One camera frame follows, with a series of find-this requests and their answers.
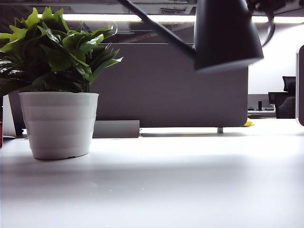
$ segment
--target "desk partition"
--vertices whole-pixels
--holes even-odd
[[[140,127],[228,127],[247,120],[248,69],[199,74],[168,44],[112,44],[120,64],[91,87],[96,120],[140,120]]]

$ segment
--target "lamp arm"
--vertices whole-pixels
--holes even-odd
[[[262,45],[262,47],[264,47],[271,40],[272,36],[275,33],[275,29],[276,29],[274,12],[269,10],[269,11],[265,11],[265,14],[268,17],[268,35],[267,35],[267,39],[264,42],[264,44]]]
[[[135,6],[129,0],[117,0],[117,1],[119,3],[121,3],[123,6],[125,6],[126,8],[128,8],[130,11],[132,11],[134,14],[136,14],[138,17],[140,17],[144,23],[148,24],[156,33],[158,33],[161,37],[168,40],[168,42],[170,44],[174,45],[188,58],[192,59],[193,61],[196,60],[195,49],[193,47],[189,47],[187,44],[185,44],[182,41],[182,39],[180,39],[178,36],[176,36],[173,32],[168,30],[166,27],[164,27],[160,23],[157,23],[157,22],[151,20],[144,11],[142,11],[140,8]]]

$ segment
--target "black lamp shade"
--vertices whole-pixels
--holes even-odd
[[[194,46],[195,69],[205,73],[248,67],[264,57],[245,0],[198,0]]]

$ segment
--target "potted plant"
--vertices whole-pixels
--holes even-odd
[[[15,18],[13,33],[0,33],[0,95],[18,91],[30,148],[38,159],[88,153],[98,94],[90,85],[119,63],[119,50],[100,46],[113,27],[93,32],[70,29],[63,9],[46,7],[27,19]]]

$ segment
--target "yellow object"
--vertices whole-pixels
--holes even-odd
[[[252,120],[250,120],[249,118],[247,118],[247,122],[246,122],[246,124],[244,124],[243,127],[250,127],[250,126],[253,126],[253,125],[255,125],[255,124],[252,122]]]

